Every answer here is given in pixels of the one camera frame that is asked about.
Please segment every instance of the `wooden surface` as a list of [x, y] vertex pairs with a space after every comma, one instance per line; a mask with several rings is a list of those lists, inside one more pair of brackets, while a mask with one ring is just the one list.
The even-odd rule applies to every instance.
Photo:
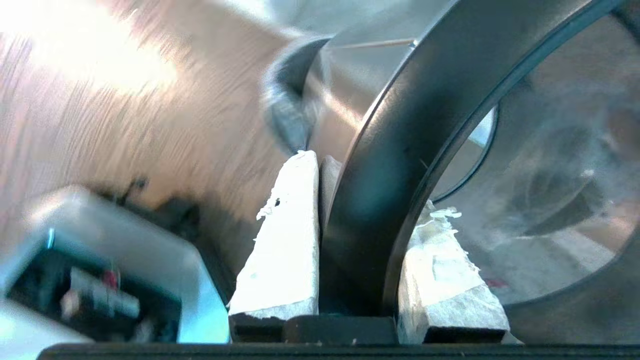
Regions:
[[201, 202], [201, 245], [237, 273], [285, 161], [259, 80], [287, 40], [199, 0], [99, 5], [2, 5], [2, 208], [145, 175], [147, 204], [172, 193]]

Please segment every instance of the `wooden floor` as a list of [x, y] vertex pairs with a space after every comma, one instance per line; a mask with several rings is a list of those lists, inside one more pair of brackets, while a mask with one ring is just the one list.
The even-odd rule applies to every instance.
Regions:
[[172, 193], [200, 201], [204, 252], [237, 273], [285, 161], [262, 122], [259, 80], [287, 40], [200, 0], [13, 3], [0, 6], [11, 10], [0, 206], [144, 175], [149, 205]]

